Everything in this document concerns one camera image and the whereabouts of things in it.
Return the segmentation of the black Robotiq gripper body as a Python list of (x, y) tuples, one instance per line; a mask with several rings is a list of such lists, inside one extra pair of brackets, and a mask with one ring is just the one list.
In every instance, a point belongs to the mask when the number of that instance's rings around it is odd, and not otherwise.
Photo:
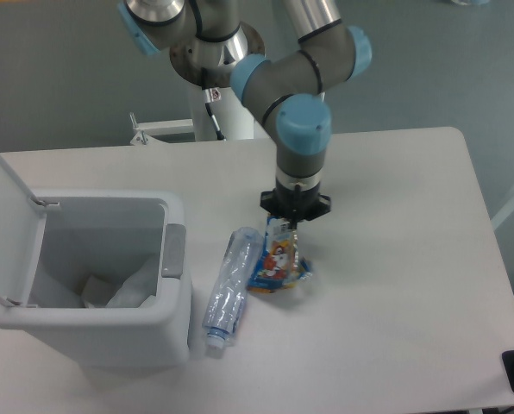
[(315, 185), (314, 187), (305, 190), (301, 185), (296, 185), (293, 189), (288, 189), (287, 187), (284, 187), (282, 184), (277, 183), (274, 189), (276, 189), (279, 193), (282, 194), (282, 198), (291, 207), (291, 216), (285, 218), (288, 221), (291, 221), (292, 212), (300, 201), (311, 201), (317, 195), (317, 193), (321, 194), (320, 185)]

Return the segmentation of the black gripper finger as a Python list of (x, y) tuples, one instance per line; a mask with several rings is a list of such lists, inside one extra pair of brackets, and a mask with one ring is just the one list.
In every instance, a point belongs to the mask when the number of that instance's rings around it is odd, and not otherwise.
[(276, 189), (263, 191), (260, 194), (260, 207), (271, 216), (288, 218), (291, 216), (291, 207), (282, 198), (282, 194)]
[(320, 193), (317, 193), (311, 201), (302, 200), (292, 212), (291, 227), (296, 229), (301, 222), (310, 222), (329, 214), (331, 208), (331, 197)]

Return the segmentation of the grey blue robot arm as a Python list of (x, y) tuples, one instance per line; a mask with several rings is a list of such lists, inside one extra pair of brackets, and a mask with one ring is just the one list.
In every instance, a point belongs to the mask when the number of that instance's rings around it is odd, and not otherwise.
[(260, 195), (270, 215), (292, 228), (330, 212), (320, 192), (331, 113), (321, 95), (362, 72), (372, 60), (362, 29), (345, 26), (333, 1), (287, 1), (298, 50), (265, 56), (259, 33), (236, 1), (121, 1), (119, 16), (146, 55), (162, 51), (202, 95), (230, 89), (276, 145), (275, 186)]

